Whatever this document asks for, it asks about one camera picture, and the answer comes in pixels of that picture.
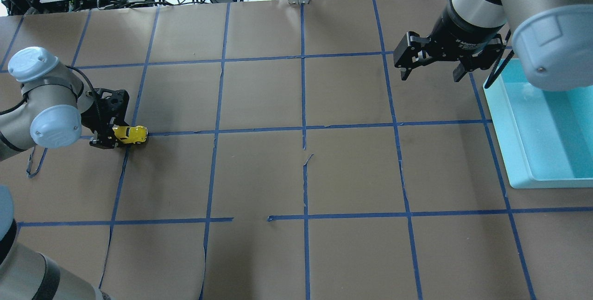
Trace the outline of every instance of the turquoise bin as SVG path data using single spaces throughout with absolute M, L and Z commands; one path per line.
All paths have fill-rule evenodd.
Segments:
M 513 188 L 593 188 L 593 87 L 542 91 L 512 59 L 484 92 Z

